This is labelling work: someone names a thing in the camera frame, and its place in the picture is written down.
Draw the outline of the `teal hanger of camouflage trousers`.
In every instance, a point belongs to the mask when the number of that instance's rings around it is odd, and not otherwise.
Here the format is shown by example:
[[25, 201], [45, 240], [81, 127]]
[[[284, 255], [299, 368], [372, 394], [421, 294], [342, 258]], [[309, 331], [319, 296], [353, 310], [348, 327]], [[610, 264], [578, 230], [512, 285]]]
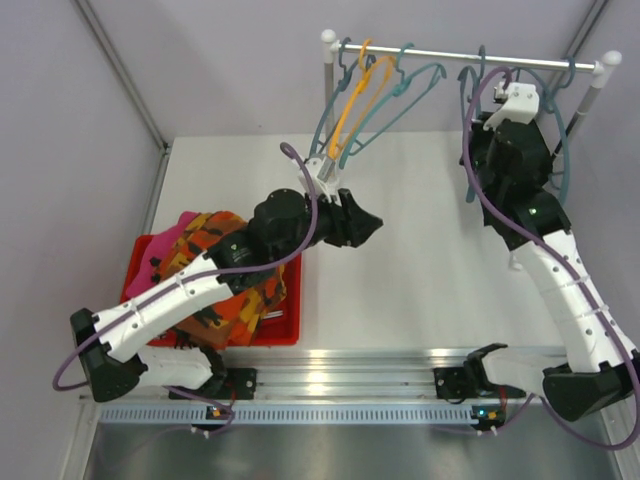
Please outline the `teal hanger of camouflage trousers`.
[[[482, 44], [478, 50], [478, 56], [481, 58], [479, 63], [479, 70], [476, 70], [472, 65], [465, 66], [458, 74], [457, 80], [459, 82], [460, 93], [460, 110], [463, 132], [468, 134], [468, 141], [463, 143], [463, 146], [467, 148], [468, 153], [471, 153], [471, 140], [473, 139], [472, 133], [472, 121], [478, 120], [482, 114], [482, 101], [480, 100], [480, 85], [485, 77], [486, 70], [486, 47]], [[469, 95], [465, 95], [467, 80], [472, 80], [472, 88]], [[466, 117], [470, 111], [469, 106], [474, 97], [478, 97], [479, 100], [475, 105], [474, 116], [467, 122]]]

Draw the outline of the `orange plastic hanger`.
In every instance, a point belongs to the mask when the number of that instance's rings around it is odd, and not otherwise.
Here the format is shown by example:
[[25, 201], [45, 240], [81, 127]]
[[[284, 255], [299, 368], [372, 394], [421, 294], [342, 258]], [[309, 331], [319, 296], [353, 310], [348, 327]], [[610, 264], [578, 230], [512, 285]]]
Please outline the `orange plastic hanger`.
[[327, 138], [326, 153], [336, 163], [346, 155], [348, 144], [356, 139], [357, 130], [373, 111], [393, 77], [395, 58], [370, 52], [372, 43], [372, 38], [363, 41], [354, 68], [346, 70], [340, 85], [336, 87], [338, 94], [345, 93], [353, 81], [353, 71], [356, 71], [358, 77], [353, 89]]

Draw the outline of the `teal hanger of newspaper trousers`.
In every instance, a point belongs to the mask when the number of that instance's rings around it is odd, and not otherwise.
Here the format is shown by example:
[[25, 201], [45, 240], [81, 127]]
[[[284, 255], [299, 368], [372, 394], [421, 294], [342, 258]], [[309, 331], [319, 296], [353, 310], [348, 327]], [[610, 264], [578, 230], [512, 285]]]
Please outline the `teal hanger of newspaper trousers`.
[[[351, 39], [349, 37], [339, 40], [334, 30], [325, 29], [321, 33], [321, 42], [324, 68], [324, 110], [316, 126], [309, 150], [309, 157], [315, 154], [327, 154], [327, 138], [331, 133], [332, 128], [335, 126], [335, 121], [337, 120], [337, 117], [335, 117], [335, 104], [343, 94], [338, 94], [336, 87], [340, 85], [340, 81], [346, 70], [352, 70], [355, 63], [354, 61], [350, 65], [347, 65], [343, 61], [344, 53], [346, 52], [347, 47], [351, 44]], [[339, 163], [337, 163], [337, 168], [341, 170], [345, 168], [346, 162], [351, 156], [350, 149], [358, 143], [357, 137], [348, 144], [346, 155], [342, 157]]]

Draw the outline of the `pink trousers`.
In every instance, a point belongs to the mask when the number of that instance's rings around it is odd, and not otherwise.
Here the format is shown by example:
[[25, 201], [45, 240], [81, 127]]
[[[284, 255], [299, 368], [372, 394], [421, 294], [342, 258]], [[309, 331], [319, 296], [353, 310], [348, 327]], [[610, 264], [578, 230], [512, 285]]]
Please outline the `pink trousers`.
[[151, 277], [155, 268], [167, 257], [171, 248], [198, 213], [183, 212], [176, 224], [157, 233], [142, 235], [134, 243], [128, 270], [125, 276], [120, 302], [139, 295], [151, 288]]

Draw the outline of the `teal hanger of black trousers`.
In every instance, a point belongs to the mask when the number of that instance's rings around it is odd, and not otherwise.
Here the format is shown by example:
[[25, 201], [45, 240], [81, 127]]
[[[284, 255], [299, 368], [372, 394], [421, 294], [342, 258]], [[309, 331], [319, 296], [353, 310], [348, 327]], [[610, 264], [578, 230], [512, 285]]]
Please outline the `teal hanger of black trousers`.
[[549, 115], [554, 114], [557, 109], [557, 105], [555, 102], [555, 91], [550, 88], [549, 84], [543, 79], [543, 77], [538, 74], [535, 70], [526, 67], [515, 67], [511, 70], [511, 72], [516, 76], [516, 80], [520, 80], [520, 76], [522, 72], [527, 73], [534, 80], [537, 81], [538, 85], [541, 88], [540, 93], [540, 108], [544, 113]]

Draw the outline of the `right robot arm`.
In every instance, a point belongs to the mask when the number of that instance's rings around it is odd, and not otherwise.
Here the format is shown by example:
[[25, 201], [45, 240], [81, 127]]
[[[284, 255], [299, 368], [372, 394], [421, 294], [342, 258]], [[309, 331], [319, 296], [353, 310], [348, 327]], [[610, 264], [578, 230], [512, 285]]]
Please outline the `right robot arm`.
[[588, 274], [571, 223], [545, 189], [553, 161], [536, 122], [473, 120], [471, 166], [490, 205], [483, 222], [530, 276], [559, 331], [566, 358], [524, 354], [502, 343], [468, 355], [466, 382], [478, 396], [510, 386], [541, 396], [574, 422], [628, 398], [639, 379], [639, 349], [619, 328]]

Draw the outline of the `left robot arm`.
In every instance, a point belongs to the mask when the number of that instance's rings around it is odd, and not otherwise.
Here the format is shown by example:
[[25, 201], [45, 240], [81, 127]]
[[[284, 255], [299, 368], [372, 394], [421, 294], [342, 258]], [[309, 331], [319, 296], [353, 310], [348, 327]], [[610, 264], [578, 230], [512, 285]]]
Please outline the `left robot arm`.
[[347, 189], [329, 199], [279, 189], [259, 203], [248, 224], [224, 235], [168, 279], [118, 306], [70, 318], [92, 396], [109, 402], [142, 387], [172, 387], [211, 398], [227, 370], [214, 348], [170, 349], [150, 341], [211, 305], [235, 299], [319, 242], [357, 248], [383, 225]]

